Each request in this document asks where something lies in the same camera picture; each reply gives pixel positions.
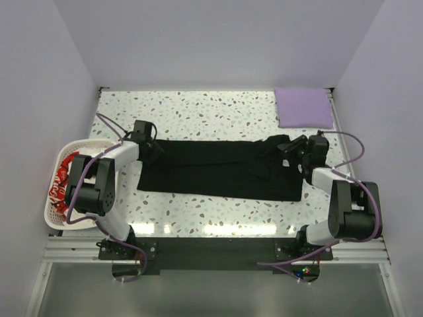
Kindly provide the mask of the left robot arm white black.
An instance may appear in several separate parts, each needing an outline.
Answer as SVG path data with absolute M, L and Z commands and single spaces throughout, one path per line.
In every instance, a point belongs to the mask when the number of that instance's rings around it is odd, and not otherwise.
M 157 128 L 152 122 L 137 120 L 117 144 L 96 155 L 75 156 L 67 177 L 65 222 L 74 225 L 92 221 L 103 233 L 96 243 L 99 258 L 147 261 L 147 254 L 137 244 L 131 225 L 116 210 L 116 173 L 125 165 L 141 161 L 148 165 L 164 153 L 157 142 Z

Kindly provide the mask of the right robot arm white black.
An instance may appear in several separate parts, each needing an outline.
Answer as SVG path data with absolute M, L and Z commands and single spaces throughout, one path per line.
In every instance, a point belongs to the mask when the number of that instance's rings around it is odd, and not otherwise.
M 318 251 L 329 252 L 336 242 L 367 242 L 382 235 L 379 189 L 374 182 L 361 182 L 326 164 L 329 141 L 325 132 L 304 135 L 280 145 L 282 157 L 301 167 L 303 179 L 329 195 L 328 217 L 304 225 L 295 238 L 275 243 L 276 256 L 310 259 Z

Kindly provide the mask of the black t shirt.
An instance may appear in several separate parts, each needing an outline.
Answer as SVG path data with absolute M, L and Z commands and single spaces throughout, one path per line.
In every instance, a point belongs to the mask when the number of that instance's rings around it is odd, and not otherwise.
M 144 164 L 137 189 L 267 201 L 300 201 L 303 180 L 283 164 L 287 135 L 259 141 L 160 140 L 164 153 Z

